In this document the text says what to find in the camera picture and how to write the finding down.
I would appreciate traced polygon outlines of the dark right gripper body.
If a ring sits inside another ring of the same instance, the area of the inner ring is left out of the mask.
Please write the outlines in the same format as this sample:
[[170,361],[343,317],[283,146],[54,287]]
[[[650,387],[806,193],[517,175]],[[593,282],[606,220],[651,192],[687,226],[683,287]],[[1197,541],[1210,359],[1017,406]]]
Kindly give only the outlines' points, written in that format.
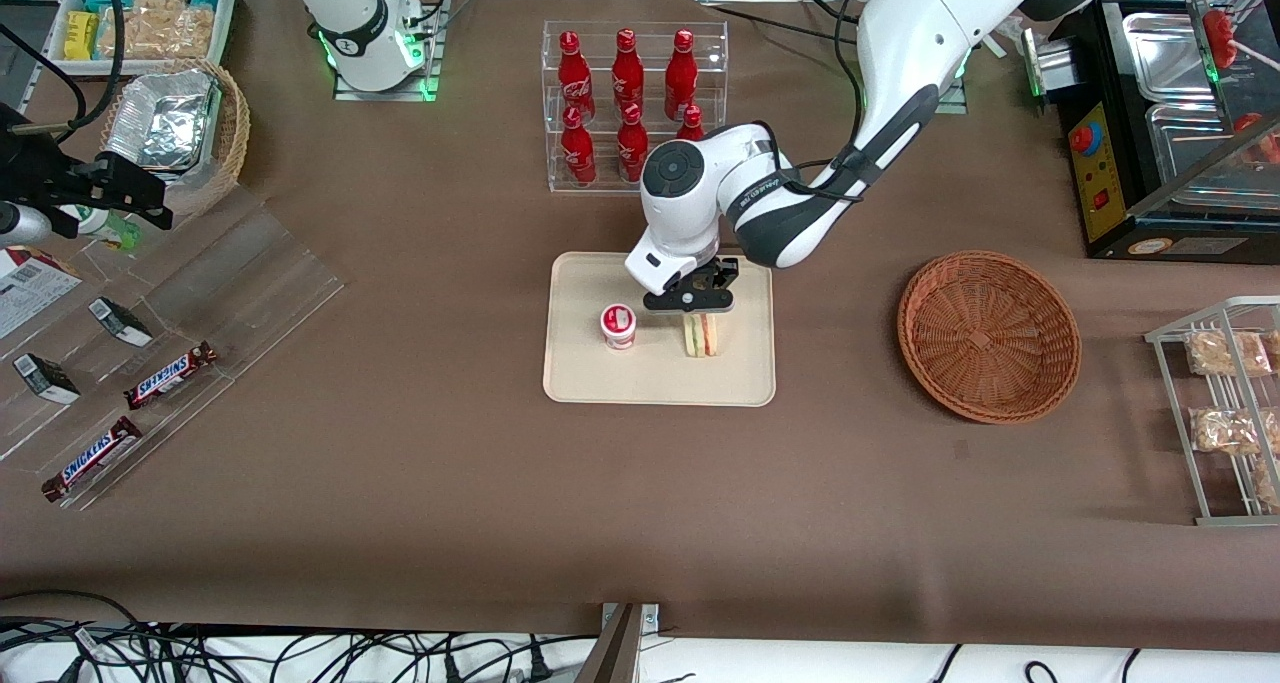
[[27,206],[76,203],[78,183],[72,174],[76,160],[47,133],[12,132],[12,127],[24,123],[28,122],[22,114],[1,104],[1,200]]

